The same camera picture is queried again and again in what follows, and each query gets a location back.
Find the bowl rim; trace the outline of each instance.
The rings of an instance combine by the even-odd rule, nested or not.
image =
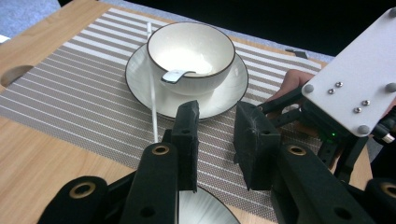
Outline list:
[[[168,70],[166,70],[165,68],[163,68],[162,66],[160,66],[160,65],[159,65],[157,62],[155,62],[155,60],[152,58],[151,53],[150,53],[150,51],[149,51],[149,43],[150,43],[150,41],[151,41],[151,38],[152,38],[157,32],[161,31],[162,29],[164,29],[164,28],[166,28],[166,27],[168,27],[168,26],[172,26],[172,25],[176,25],[176,24],[182,24],[182,23],[199,24],[199,25],[207,26],[207,27],[209,27],[209,28],[211,28],[211,29],[214,29],[215,31],[217,31],[217,32],[219,32],[220,34],[224,35],[224,36],[230,41],[231,46],[233,47],[233,57],[232,57],[231,60],[228,62],[227,66],[225,66],[223,69],[221,69],[221,70],[218,71],[217,73],[210,74],[210,75],[205,75],[205,76],[198,76],[198,77],[183,76],[182,78],[207,78],[207,77],[214,77],[214,76],[217,76],[217,75],[223,73],[224,71],[226,71],[226,70],[233,64],[233,60],[235,59],[235,54],[236,54],[235,45],[233,44],[233,41],[231,40],[231,38],[228,37],[226,34],[224,34],[221,30],[219,30],[218,28],[216,28],[216,27],[214,27],[214,26],[212,26],[212,25],[209,25],[209,24],[206,24],[206,23],[202,23],[202,22],[198,22],[198,21],[177,21],[177,22],[173,22],[173,23],[166,24],[166,25],[163,26],[163,27],[160,27],[158,30],[156,30],[156,31],[149,37],[148,42],[147,42],[147,45],[146,45],[146,48],[148,49],[148,56],[149,56],[149,58],[151,59],[151,61],[152,61],[155,65],[157,65],[159,68],[161,68],[165,73],[168,72]]]

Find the gray striped placemat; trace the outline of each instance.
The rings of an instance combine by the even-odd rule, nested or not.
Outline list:
[[[151,112],[132,96],[125,65],[166,23],[111,8],[0,94],[0,115],[136,168],[152,144]],[[315,74],[320,65],[234,42],[249,85],[243,101],[257,105],[274,94],[291,68]],[[267,191],[247,191],[233,164],[234,108],[199,124],[199,186],[221,201],[276,221]],[[159,118],[159,136],[173,122]],[[286,128],[285,133],[292,132]],[[311,149],[318,141],[296,138]]]

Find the dark background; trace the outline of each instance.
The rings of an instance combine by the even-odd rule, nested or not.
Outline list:
[[[335,56],[394,0],[127,0],[279,44]]]

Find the wooden table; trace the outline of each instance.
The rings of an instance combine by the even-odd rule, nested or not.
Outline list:
[[[111,7],[114,6],[93,0],[71,2],[0,46],[0,74],[19,65],[40,63]],[[289,54],[245,40],[233,40]],[[100,176],[110,184],[133,171],[4,117],[0,117],[0,142],[0,223],[36,223],[58,190],[79,176]],[[371,178],[368,154],[364,149],[355,165],[351,184],[363,189]],[[271,223],[229,207],[241,223]]]

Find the brass insert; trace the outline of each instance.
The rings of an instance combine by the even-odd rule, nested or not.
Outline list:
[[[305,149],[297,146],[289,146],[288,152],[296,156],[303,156],[306,154]]]
[[[69,196],[74,199],[81,199],[89,196],[96,189],[96,185],[90,181],[75,185],[69,192]]]
[[[384,191],[388,196],[392,198],[396,198],[396,185],[391,184],[389,182],[381,183],[381,189]]]
[[[157,156],[165,155],[168,152],[169,152],[169,147],[167,146],[156,146],[154,149],[152,149],[152,154]]]

